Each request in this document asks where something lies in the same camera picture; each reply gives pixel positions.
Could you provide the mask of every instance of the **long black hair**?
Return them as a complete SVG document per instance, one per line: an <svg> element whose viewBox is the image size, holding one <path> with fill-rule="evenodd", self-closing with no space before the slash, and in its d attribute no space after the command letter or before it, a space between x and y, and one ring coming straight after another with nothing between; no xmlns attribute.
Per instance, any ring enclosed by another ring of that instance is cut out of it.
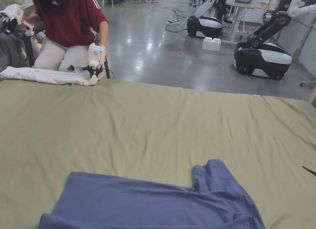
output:
<svg viewBox="0 0 316 229"><path fill-rule="evenodd" d="M59 8L64 8L67 6L69 0L61 0L58 5ZM35 7L42 13L49 13L52 9L52 0L33 0Z"/></svg>

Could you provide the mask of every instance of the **red t-shirt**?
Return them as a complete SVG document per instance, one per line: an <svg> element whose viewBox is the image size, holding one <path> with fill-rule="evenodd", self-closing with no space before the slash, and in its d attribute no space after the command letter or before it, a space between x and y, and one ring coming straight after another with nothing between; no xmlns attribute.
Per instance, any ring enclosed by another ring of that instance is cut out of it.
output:
<svg viewBox="0 0 316 229"><path fill-rule="evenodd" d="M59 9L61 0L52 0L49 13L36 9L36 13L44 22L47 37L64 46L88 46L93 42L95 32L100 32L100 23L107 21L96 0L69 0L68 4Z"/></svg>

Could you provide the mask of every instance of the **blue t-shirt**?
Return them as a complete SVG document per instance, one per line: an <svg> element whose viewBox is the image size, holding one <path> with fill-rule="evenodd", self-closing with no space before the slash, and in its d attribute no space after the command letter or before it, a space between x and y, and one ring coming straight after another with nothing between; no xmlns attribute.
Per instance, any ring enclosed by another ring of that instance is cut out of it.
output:
<svg viewBox="0 0 316 229"><path fill-rule="evenodd" d="M69 175L40 229L256 229L259 211L224 163L193 167L194 188L116 176Z"/></svg>

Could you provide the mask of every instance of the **green sheet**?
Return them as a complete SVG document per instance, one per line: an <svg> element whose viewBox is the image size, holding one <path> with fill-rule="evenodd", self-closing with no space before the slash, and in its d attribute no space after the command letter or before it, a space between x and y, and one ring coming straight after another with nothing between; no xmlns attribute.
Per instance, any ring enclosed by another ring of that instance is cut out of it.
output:
<svg viewBox="0 0 316 229"><path fill-rule="evenodd" d="M315 228L316 110L304 101L102 80L0 83L0 222L37 228L72 171L192 187L221 159L266 228Z"/></svg>

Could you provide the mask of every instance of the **gray floor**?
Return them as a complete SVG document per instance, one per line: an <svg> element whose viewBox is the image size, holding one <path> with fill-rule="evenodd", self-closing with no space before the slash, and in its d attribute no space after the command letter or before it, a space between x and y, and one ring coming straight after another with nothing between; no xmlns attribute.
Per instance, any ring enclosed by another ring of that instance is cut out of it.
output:
<svg viewBox="0 0 316 229"><path fill-rule="evenodd" d="M202 50L203 39L191 38L187 31L166 31L167 20L175 16L172 10L160 7L179 6L186 15L195 8L185 4L189 0L159 1L160 5L127 1L113 8L105 5L103 11L110 22L108 62L114 79L302 100L312 93L313 87L299 87L309 79L296 62L281 81L242 76L233 65L234 45L223 43L219 52L206 51ZM168 29L181 30L178 26Z"/></svg>

